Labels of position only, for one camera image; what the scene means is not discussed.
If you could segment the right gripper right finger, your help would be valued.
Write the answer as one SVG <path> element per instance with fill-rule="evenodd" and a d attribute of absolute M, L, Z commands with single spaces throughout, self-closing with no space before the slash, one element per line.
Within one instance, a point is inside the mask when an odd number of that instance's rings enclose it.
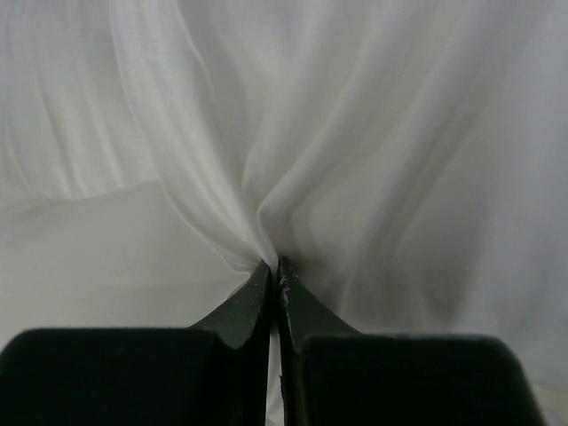
<path fill-rule="evenodd" d="M 514 353 L 486 335 L 359 332 L 278 267 L 287 425 L 542 425 Z"/>

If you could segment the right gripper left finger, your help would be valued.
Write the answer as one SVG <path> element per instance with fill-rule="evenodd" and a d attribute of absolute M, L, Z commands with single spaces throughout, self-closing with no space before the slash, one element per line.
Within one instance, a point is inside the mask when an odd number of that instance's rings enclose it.
<path fill-rule="evenodd" d="M 4 425 L 262 425 L 272 275 L 184 328 L 37 328 L 1 353 Z"/>

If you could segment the grey cream frilled pillowcase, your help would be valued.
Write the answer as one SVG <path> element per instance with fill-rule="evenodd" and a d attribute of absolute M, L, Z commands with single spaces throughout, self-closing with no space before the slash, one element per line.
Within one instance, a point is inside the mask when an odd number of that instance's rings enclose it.
<path fill-rule="evenodd" d="M 501 340 L 566 424 L 566 2 L 2 2 L 3 350 L 283 257 L 361 332 Z"/>

